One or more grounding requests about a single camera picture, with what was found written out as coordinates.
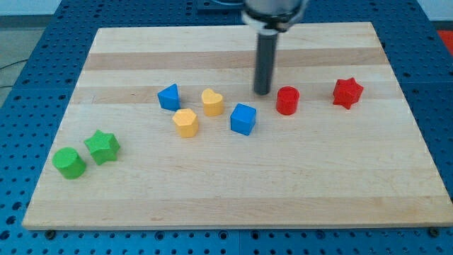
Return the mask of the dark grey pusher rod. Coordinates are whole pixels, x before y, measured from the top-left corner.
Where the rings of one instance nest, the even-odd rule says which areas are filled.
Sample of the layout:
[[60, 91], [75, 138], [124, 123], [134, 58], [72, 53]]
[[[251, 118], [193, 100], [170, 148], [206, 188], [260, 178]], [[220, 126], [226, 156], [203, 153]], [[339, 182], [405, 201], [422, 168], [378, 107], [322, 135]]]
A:
[[258, 35], [253, 90], [264, 96], [270, 93], [278, 34]]

